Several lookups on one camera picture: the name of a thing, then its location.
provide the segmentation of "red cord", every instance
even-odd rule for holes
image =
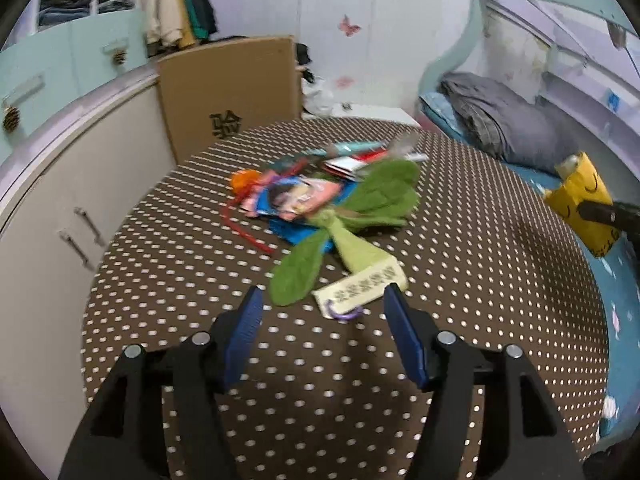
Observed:
[[[265,186],[268,186],[273,182],[277,182],[278,180],[281,180],[287,176],[297,174],[305,166],[306,166],[306,158],[303,157],[299,161],[297,161],[291,168],[289,168],[289,171],[286,171],[282,176],[277,175],[276,177],[274,177],[273,180],[266,183]],[[255,237],[253,237],[251,234],[246,232],[240,226],[236,225],[234,222],[232,222],[231,218],[229,218],[229,210],[231,209],[231,207],[241,203],[242,200],[244,200],[252,192],[254,187],[255,187],[255,184],[249,184],[244,189],[242,189],[238,193],[238,195],[235,196],[235,198],[231,199],[229,202],[225,204],[225,206],[222,208],[222,211],[220,212],[220,216],[222,216],[222,220],[225,223],[225,225],[227,225],[233,232],[235,232],[236,234],[239,234],[242,238],[247,240],[249,243],[253,244],[258,249],[264,251],[267,254],[271,254],[273,253],[273,249],[271,249],[267,244],[259,242]]]

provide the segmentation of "gray blanket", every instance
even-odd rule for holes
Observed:
[[[578,152],[565,124],[502,83],[460,72],[441,85],[478,148],[495,158],[556,174],[554,166]]]

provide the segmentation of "blue bed sheet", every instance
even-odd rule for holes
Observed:
[[[433,92],[422,98],[422,111],[448,137],[473,145],[449,100]],[[560,179],[542,171],[505,164],[537,193],[553,189]],[[609,331],[609,379],[599,437],[612,443],[635,428],[640,416],[640,288],[636,277],[636,256],[623,235],[604,258],[595,258],[575,237],[587,259],[607,316]]]

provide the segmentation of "purple ring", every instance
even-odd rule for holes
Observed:
[[[326,300],[324,307],[329,313],[329,316],[333,317],[334,319],[341,319],[344,321],[348,321],[348,320],[357,318],[360,314],[362,314],[362,311],[363,311],[362,305],[358,305],[353,310],[350,310],[346,314],[338,314],[334,309],[331,308],[332,304],[334,304],[332,300]]]

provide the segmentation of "round table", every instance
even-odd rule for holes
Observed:
[[[172,171],[133,208],[104,255],[84,314],[88,400],[123,346],[177,344],[266,288],[289,244],[263,219],[242,226],[267,256],[220,218],[229,176],[329,142],[421,132],[420,205],[405,228],[369,239],[398,258],[408,301],[468,343],[516,342],[536,365],[578,453],[594,443],[608,370],[607,325],[593,275],[572,232],[516,174],[484,153],[385,121],[329,119],[255,128]],[[347,273],[325,257],[319,286]],[[324,319],[311,296],[264,307],[241,382],[219,398],[245,479],[397,478],[409,467],[430,396],[405,376],[382,300],[351,322]],[[171,388],[164,392],[172,476],[185,475]],[[482,425],[474,394],[460,478],[473,475]]]

